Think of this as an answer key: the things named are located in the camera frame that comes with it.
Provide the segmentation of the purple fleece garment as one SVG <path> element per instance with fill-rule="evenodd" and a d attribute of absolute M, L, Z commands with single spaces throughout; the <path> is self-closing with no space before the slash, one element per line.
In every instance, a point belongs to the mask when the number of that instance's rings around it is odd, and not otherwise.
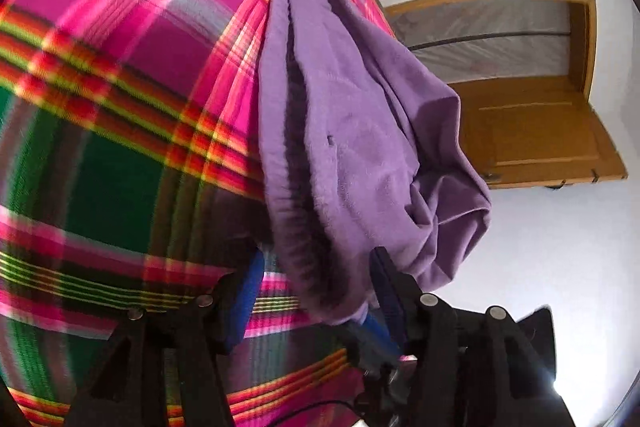
<path fill-rule="evenodd" d="M 258 80 L 274 250 L 308 312 L 362 321 L 378 247 L 424 291 L 448 284 L 491 208 L 457 93 L 352 0 L 270 0 Z"/>

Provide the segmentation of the pink green plaid tablecloth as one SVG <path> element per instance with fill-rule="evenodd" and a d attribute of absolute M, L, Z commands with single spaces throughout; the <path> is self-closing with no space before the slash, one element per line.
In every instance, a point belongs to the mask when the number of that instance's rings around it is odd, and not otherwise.
<path fill-rule="evenodd" d="M 1 377 L 28 425 L 62 424 L 128 311 L 163 317 L 268 241 L 268 5 L 1 0 Z"/>

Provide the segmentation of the wooden door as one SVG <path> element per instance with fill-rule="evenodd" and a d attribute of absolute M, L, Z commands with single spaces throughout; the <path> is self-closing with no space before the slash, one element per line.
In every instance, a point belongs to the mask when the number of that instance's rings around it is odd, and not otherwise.
<path fill-rule="evenodd" d="M 582 91 L 566 77 L 456 82 L 460 145 L 491 188 L 623 180 L 627 169 Z"/>

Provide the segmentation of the grey zippered door curtain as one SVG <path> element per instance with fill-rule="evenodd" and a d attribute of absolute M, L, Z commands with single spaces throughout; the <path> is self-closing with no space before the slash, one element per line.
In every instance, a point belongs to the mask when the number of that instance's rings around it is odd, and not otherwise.
<path fill-rule="evenodd" d="M 470 0 L 390 19 L 397 38 L 446 83 L 564 76 L 570 8 L 558 0 Z"/>

